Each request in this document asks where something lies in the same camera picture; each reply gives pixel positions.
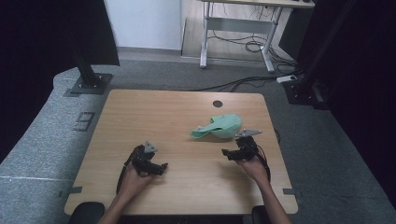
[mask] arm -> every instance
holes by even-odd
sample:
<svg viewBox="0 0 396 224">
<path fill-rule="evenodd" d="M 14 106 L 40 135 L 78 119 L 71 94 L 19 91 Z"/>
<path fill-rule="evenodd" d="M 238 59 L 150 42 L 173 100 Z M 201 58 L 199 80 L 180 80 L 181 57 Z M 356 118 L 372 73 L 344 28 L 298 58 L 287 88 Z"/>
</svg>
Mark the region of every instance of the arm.
<svg viewBox="0 0 396 224">
<path fill-rule="evenodd" d="M 271 184 L 268 180 L 267 173 L 262 166 L 259 158 L 254 157 L 250 161 L 237 161 L 237 164 L 242 166 L 247 175 L 250 176 L 259 186 L 262 193 L 262 200 L 264 201 L 265 210 L 272 224 L 277 223 L 291 223 L 288 215 L 280 204 L 279 200 L 274 194 Z"/>
<path fill-rule="evenodd" d="M 155 175 L 148 175 L 145 177 L 138 175 L 134 166 L 129 164 L 125 170 L 119 193 L 116 195 L 113 202 L 107 208 L 98 223 L 117 223 L 124 208 L 154 178 Z"/>
</svg>

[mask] table hole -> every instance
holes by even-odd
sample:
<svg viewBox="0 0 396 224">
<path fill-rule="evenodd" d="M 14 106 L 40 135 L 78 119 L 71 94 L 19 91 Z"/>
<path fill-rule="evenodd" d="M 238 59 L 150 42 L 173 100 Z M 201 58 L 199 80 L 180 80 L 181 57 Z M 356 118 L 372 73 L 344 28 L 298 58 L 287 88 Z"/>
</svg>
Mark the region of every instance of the table hole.
<svg viewBox="0 0 396 224">
<path fill-rule="evenodd" d="M 214 101 L 213 102 L 213 106 L 217 107 L 217 108 L 222 107 L 222 102 L 221 101 Z"/>
</svg>

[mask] desk leg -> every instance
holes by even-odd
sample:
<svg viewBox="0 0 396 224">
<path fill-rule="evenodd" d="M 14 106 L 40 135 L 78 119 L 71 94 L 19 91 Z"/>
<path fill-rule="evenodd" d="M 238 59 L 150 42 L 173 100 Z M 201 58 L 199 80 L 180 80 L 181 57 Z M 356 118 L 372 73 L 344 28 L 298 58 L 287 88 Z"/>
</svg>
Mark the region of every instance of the desk leg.
<svg viewBox="0 0 396 224">
<path fill-rule="evenodd" d="M 278 24 L 279 18 L 280 18 L 280 13 L 282 13 L 282 7 L 277 7 L 276 8 L 276 16 L 273 20 L 273 24 L 271 26 L 270 33 L 268 34 L 267 42 L 265 43 L 265 47 L 262 50 L 262 57 L 264 58 L 265 65 L 267 65 L 267 70 L 269 73 L 275 72 L 272 62 L 271 62 L 271 56 L 269 55 L 268 50 L 269 50 L 269 48 L 271 46 L 271 42 L 274 38 L 275 30 L 276 30 L 276 27 L 277 27 L 277 24 Z"/>
<path fill-rule="evenodd" d="M 206 68 L 206 58 L 207 58 L 207 21 L 209 20 L 209 9 L 210 9 L 210 2 L 205 2 L 205 21 L 204 21 L 204 41 L 202 42 L 201 46 L 201 62 L 200 67 Z"/>
</svg>

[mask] tape strip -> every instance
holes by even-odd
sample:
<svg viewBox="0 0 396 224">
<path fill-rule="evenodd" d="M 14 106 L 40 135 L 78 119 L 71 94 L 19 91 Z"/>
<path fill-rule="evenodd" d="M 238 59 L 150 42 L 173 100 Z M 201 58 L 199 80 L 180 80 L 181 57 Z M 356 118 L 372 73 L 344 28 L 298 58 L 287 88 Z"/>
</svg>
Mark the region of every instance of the tape strip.
<svg viewBox="0 0 396 224">
<path fill-rule="evenodd" d="M 295 195 L 294 189 L 283 189 L 283 194 L 285 195 Z"/>
<path fill-rule="evenodd" d="M 69 194 L 72 193 L 81 193 L 82 192 L 82 187 L 73 187 L 69 190 Z"/>
<path fill-rule="evenodd" d="M 95 113 L 93 112 L 81 112 L 76 120 L 77 123 L 73 131 L 87 132 L 94 115 Z"/>
</svg>

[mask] forearm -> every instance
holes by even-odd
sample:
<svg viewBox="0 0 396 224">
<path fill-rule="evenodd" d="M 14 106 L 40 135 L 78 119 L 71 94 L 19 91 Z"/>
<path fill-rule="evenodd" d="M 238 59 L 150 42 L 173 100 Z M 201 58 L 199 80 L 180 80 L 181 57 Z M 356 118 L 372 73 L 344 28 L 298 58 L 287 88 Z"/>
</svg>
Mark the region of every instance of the forearm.
<svg viewBox="0 0 396 224">
<path fill-rule="evenodd" d="M 107 208 L 105 214 L 101 217 L 98 224 L 116 224 L 121 216 L 121 213 L 128 203 L 116 196 Z"/>
<path fill-rule="evenodd" d="M 262 193 L 262 200 L 264 201 L 265 210 L 272 224 L 291 223 L 289 216 L 286 214 L 279 200 L 274 194 L 271 184 L 267 180 L 256 180 Z"/>
</svg>

